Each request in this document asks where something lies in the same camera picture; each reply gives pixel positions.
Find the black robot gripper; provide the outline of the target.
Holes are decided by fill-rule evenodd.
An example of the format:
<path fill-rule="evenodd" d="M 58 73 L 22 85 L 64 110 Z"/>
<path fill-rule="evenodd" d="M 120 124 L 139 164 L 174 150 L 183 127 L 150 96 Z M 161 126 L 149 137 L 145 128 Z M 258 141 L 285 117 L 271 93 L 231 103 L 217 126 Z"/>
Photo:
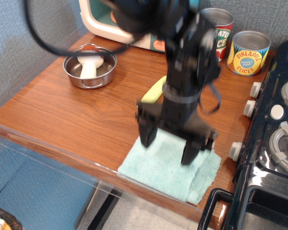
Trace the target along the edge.
<path fill-rule="evenodd" d="M 156 138 L 160 128 L 187 140 L 183 150 L 181 165 L 190 165 L 200 150 L 211 150 L 218 133 L 198 115 L 200 93 L 190 97 L 164 94 L 163 103 L 137 102 L 137 121 L 142 145 L 148 148 Z"/>

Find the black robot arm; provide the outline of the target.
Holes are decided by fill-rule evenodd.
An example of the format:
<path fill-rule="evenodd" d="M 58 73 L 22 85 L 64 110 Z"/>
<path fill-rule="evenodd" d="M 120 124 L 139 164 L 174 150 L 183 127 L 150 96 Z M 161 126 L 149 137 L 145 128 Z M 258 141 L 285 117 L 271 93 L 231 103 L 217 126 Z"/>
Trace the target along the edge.
<path fill-rule="evenodd" d="M 107 0 L 117 25 L 139 39 L 165 42 L 168 70 L 161 104 L 137 103 L 140 140 L 149 147 L 162 129 L 186 140 L 181 164 L 211 149 L 216 131 L 198 115 L 203 88 L 220 75 L 213 24 L 187 0 Z"/>

